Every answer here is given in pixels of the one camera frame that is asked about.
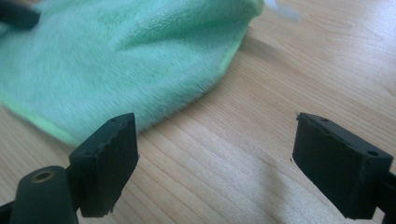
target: microfiber cloth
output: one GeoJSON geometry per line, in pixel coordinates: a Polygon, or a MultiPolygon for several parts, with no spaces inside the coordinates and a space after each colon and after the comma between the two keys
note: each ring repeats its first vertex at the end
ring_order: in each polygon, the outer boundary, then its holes
{"type": "Polygon", "coordinates": [[[223,77],[262,0],[46,0],[0,27],[0,103],[70,145],[135,113],[141,131],[223,77]]]}

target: wood grain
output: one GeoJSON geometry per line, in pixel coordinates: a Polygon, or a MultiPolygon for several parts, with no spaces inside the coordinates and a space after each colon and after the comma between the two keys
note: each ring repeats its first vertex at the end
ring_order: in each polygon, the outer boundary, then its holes
{"type": "MultiPolygon", "coordinates": [[[[301,21],[255,19],[213,91],[139,134],[114,213],[80,223],[354,223],[291,160],[295,118],[326,117],[396,156],[396,3],[281,2],[301,21]]],[[[73,148],[4,108],[0,125],[0,203],[24,175],[68,165],[73,148]]]]}

